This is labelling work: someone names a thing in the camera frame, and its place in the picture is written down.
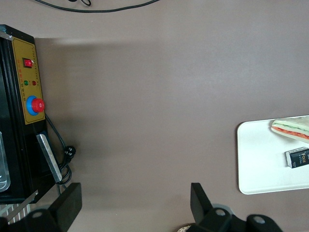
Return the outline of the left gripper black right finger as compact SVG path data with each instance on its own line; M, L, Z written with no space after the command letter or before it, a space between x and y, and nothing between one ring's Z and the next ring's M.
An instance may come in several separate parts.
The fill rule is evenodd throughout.
M222 207L213 207L200 183L191 184L190 208L195 223L191 232L227 232L231 214Z

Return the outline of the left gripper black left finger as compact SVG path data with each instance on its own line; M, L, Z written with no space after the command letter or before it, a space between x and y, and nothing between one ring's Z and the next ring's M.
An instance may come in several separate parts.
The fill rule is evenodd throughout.
M47 208L31 212L25 219L26 232L67 232L82 209L82 187L70 184Z

